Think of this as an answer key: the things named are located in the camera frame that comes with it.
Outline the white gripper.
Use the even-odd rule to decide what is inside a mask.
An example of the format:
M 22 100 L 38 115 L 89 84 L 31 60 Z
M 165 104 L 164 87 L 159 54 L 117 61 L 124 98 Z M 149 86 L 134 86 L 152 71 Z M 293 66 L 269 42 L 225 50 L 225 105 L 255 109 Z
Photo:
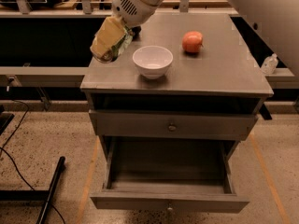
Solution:
M 112 48 L 125 36 L 125 24 L 129 28 L 139 26 L 154 14 L 156 7 L 141 0 L 111 0 L 112 14 L 106 17 L 94 36 L 90 50 L 96 58 L 112 57 Z

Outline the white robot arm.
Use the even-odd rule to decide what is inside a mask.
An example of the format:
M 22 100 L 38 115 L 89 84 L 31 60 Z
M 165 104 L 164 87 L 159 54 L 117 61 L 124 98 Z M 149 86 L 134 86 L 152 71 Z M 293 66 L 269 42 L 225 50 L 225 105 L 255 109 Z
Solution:
M 128 30 L 145 23 L 163 0 L 111 0 L 112 15 L 95 34 L 91 52 L 110 62 Z M 299 0 L 227 0 L 281 61 L 299 75 Z

